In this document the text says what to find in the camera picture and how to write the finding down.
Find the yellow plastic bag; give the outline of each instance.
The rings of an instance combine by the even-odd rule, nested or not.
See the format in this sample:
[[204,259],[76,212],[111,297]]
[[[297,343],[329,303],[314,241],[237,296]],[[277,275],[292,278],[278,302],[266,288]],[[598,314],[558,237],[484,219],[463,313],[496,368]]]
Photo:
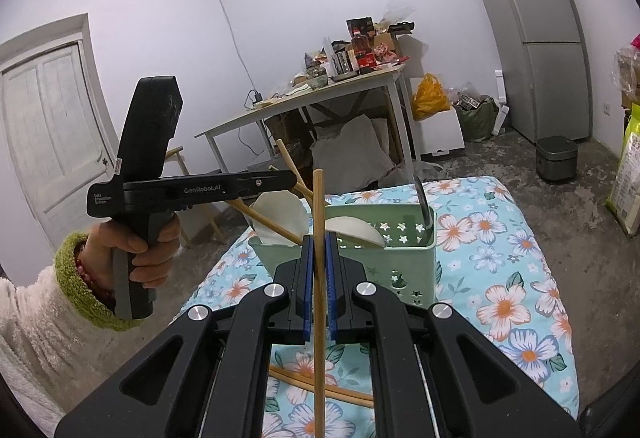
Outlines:
[[449,111],[451,104],[444,94],[442,84],[435,75],[427,73],[411,101],[414,120],[423,120],[430,114]]

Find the door frame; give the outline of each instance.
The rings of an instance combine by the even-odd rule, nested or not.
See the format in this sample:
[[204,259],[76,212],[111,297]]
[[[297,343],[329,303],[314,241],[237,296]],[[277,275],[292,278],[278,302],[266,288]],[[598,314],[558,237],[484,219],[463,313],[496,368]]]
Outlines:
[[[2,78],[2,75],[5,72],[28,62],[30,59],[37,58],[43,54],[58,50],[71,44],[78,45],[80,64],[84,77],[84,84],[86,85],[89,97],[89,103],[91,104],[94,119],[98,126],[98,132],[100,132],[104,147],[107,150],[107,157],[111,160],[111,165],[114,166],[118,152],[118,144],[120,142],[113,127],[113,123],[111,122],[111,115],[109,114],[109,110],[100,87],[100,81],[98,80],[98,71],[95,65],[91,36],[89,32],[88,14],[76,15],[39,26],[1,44],[0,97],[3,93],[2,86],[4,79]],[[31,215],[40,226],[44,237],[49,241],[53,251],[55,251],[55,248],[53,248],[53,245],[40,222],[39,216],[34,210],[34,206],[32,205],[29,195],[24,188],[20,175],[18,174],[17,167],[15,165],[14,152],[12,151],[7,138],[8,135],[4,124],[5,112],[2,106],[0,106],[0,112],[2,113],[0,114],[0,130],[2,131],[0,136],[2,137],[2,142],[5,144],[7,152],[12,160],[15,177],[20,184],[22,194],[30,208]]]

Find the white table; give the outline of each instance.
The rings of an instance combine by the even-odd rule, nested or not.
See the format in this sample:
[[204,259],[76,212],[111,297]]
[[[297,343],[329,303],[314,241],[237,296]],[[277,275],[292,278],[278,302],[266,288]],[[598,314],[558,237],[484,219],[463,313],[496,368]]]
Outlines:
[[[373,71],[370,74],[357,76],[342,82],[330,81],[330,84],[326,85],[324,88],[319,88],[318,90],[309,90],[306,92],[299,92],[290,95],[289,97],[283,97],[276,103],[269,106],[246,111],[245,113],[236,116],[236,118],[232,118],[231,120],[228,120],[223,124],[214,126],[213,128],[207,129],[207,131],[197,134],[195,137],[199,138],[201,136],[204,136],[207,139],[207,142],[209,142],[209,147],[213,151],[220,169],[222,169],[222,172],[227,173],[229,172],[228,167],[226,166],[225,160],[222,158],[222,154],[220,153],[215,140],[218,135],[233,131],[234,129],[242,128],[242,126],[247,126],[255,122],[258,125],[260,132],[262,133],[262,137],[264,138],[267,148],[270,151],[273,151],[273,147],[271,146],[269,136],[263,123],[263,120],[265,118],[269,118],[270,116],[274,116],[276,114],[285,113],[286,111],[296,110],[297,108],[302,108],[303,106],[309,106],[311,104],[317,104],[318,102],[324,102],[325,100],[331,100],[332,98],[343,97],[345,95],[351,95],[380,87],[386,89],[386,92],[391,101],[394,119],[398,128],[400,145],[402,148],[402,159],[405,162],[405,167],[409,170],[408,177],[410,179],[412,173],[414,172],[414,162],[412,160],[412,147],[409,142],[409,135],[407,133],[404,116],[402,115],[400,94],[402,94],[402,101],[408,107],[410,107],[411,105],[411,95],[404,81],[404,78],[399,79],[399,77],[401,77],[402,75],[402,70],[404,70],[404,64],[392,66],[391,68],[386,68],[383,70]],[[400,84],[399,91],[396,88],[397,80],[399,80]],[[412,139],[415,141],[417,140],[418,133],[415,127],[414,118],[410,110],[408,111],[407,119],[409,123],[409,129],[412,132]]]

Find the bed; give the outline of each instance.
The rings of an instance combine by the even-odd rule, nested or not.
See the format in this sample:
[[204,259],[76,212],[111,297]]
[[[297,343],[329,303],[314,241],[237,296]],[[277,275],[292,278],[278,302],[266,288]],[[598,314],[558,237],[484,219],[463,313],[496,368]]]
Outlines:
[[[455,307],[576,418],[571,326],[545,257],[510,192],[489,176],[427,182],[424,189],[437,217],[436,298]],[[328,196],[327,201],[417,202],[417,196],[407,185]],[[248,228],[238,238],[181,313],[195,304],[213,310],[236,304],[271,281],[248,244],[252,235]],[[312,343],[274,346],[271,361],[312,376],[312,354]],[[366,347],[327,342],[326,358],[327,384],[371,393]],[[313,393],[270,377],[263,438],[312,438],[313,403]],[[328,398],[325,436],[375,436],[373,410]]]

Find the gray refrigerator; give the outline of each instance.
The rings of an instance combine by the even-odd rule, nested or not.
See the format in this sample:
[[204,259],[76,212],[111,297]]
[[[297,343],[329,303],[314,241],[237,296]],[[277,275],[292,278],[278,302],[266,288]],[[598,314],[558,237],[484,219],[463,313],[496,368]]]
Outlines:
[[572,0],[483,0],[500,54],[511,125],[536,142],[591,135],[591,83]]

